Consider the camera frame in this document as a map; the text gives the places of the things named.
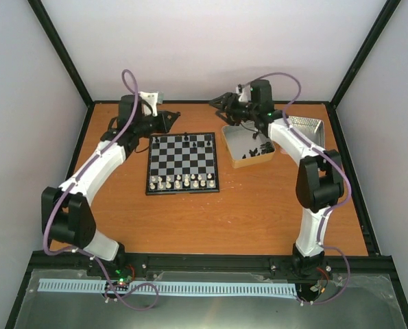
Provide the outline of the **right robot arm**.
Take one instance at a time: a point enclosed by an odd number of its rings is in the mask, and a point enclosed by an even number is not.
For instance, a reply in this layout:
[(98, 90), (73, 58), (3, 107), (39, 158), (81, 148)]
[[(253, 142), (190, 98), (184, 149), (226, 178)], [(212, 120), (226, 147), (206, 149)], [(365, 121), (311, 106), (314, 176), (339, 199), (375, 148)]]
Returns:
[(235, 92), (224, 93), (209, 104), (229, 125), (253, 122), (258, 132), (297, 164), (296, 197), (302, 206), (302, 221), (291, 263), (296, 276), (309, 276), (323, 263), (325, 229), (347, 183), (339, 152), (315, 144), (295, 127), (285, 110), (275, 108), (268, 80), (238, 85)]

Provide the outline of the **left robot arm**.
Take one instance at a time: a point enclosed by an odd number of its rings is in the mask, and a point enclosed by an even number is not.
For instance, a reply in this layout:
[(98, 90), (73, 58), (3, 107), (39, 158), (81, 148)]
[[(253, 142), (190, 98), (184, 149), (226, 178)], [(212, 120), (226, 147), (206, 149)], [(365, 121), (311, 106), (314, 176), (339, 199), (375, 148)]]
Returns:
[(93, 154), (59, 187), (48, 186), (41, 195), (43, 250), (49, 256), (52, 240), (64, 243), (63, 251), (74, 251), (103, 260), (112, 276), (127, 267), (122, 243), (101, 233), (91, 204), (109, 176), (139, 146), (141, 138), (170, 131), (180, 113), (157, 110), (153, 93), (125, 95), (119, 101), (118, 115), (110, 120)]

